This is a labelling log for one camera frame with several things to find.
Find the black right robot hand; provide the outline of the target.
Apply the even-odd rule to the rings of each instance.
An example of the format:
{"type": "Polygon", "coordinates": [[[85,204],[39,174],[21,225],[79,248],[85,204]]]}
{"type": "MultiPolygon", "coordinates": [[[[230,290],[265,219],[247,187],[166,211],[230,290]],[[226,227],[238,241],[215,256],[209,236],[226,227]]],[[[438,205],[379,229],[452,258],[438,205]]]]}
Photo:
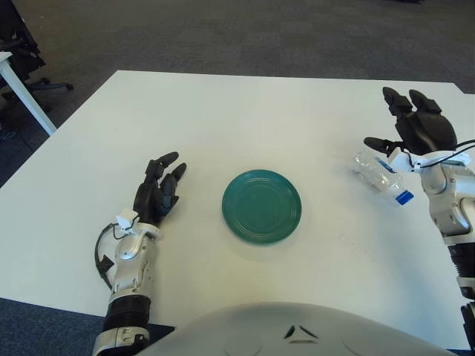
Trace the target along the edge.
{"type": "Polygon", "coordinates": [[[389,156],[396,148],[423,156],[436,151],[453,151],[457,138],[452,124],[442,115],[442,110],[433,99],[417,90],[410,90],[409,97],[396,90],[384,87],[382,93],[392,116],[396,117],[395,128],[399,141],[366,137],[364,144],[389,156]]]}

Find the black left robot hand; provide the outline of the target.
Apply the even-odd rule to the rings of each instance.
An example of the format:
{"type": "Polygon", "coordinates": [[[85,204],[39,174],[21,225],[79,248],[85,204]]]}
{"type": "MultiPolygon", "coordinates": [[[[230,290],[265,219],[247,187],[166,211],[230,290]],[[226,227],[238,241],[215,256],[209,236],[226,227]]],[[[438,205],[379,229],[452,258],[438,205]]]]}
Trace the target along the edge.
{"type": "Polygon", "coordinates": [[[176,189],[186,172],[186,164],[181,163],[171,173],[164,174],[178,158],[179,154],[175,151],[149,161],[133,205],[141,223],[159,226],[179,200],[176,189]]]}

